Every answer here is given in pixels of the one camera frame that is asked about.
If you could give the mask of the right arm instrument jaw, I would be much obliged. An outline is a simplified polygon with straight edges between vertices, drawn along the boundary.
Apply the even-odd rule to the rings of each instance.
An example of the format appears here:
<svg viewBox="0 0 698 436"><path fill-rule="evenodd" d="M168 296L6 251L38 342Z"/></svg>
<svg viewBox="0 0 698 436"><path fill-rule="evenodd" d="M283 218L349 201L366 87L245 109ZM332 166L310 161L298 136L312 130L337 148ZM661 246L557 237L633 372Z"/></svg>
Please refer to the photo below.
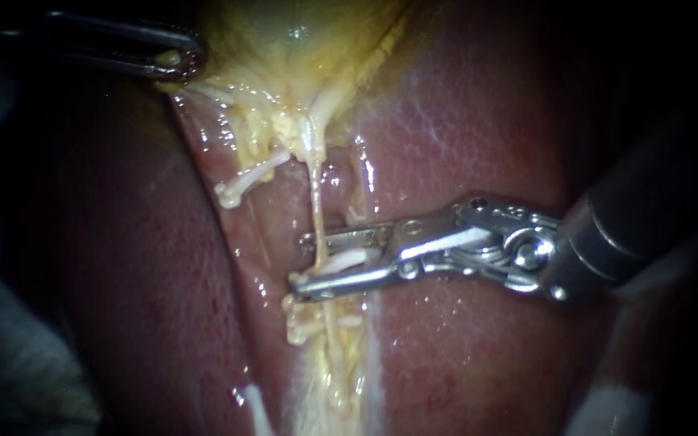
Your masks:
<svg viewBox="0 0 698 436"><path fill-rule="evenodd" d="M422 275L423 266L418 259L393 260L327 275L290 278L290 290L301 302L323 302L419 279Z"/></svg>
<svg viewBox="0 0 698 436"><path fill-rule="evenodd" d="M414 237L403 230L402 221L387 221L326 230L322 242L328 254L337 254L369 247L380 247L384 251L389 245L403 246L413 240Z"/></svg>

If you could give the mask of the left arm instrument jaw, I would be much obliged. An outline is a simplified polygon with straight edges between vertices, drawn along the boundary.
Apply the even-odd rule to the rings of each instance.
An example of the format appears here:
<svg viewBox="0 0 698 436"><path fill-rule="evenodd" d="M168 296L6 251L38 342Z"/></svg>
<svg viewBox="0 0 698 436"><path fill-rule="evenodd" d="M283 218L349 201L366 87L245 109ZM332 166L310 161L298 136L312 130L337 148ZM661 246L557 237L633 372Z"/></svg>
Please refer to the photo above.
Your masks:
<svg viewBox="0 0 698 436"><path fill-rule="evenodd" d="M204 39L191 29L65 10L3 29L2 42L26 58L156 82L187 82L202 73L208 59Z"/></svg>

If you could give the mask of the right arm instrument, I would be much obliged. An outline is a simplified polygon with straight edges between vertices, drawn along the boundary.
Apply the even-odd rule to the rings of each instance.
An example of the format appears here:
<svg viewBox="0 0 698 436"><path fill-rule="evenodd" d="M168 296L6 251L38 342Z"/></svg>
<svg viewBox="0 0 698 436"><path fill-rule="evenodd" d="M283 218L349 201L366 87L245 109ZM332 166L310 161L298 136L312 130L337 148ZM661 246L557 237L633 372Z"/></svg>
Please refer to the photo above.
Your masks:
<svg viewBox="0 0 698 436"><path fill-rule="evenodd" d="M530 208L479 195L405 220L397 274L418 279L456 274L487 279L519 294L539 295L540 274L556 253L561 221Z"/></svg>

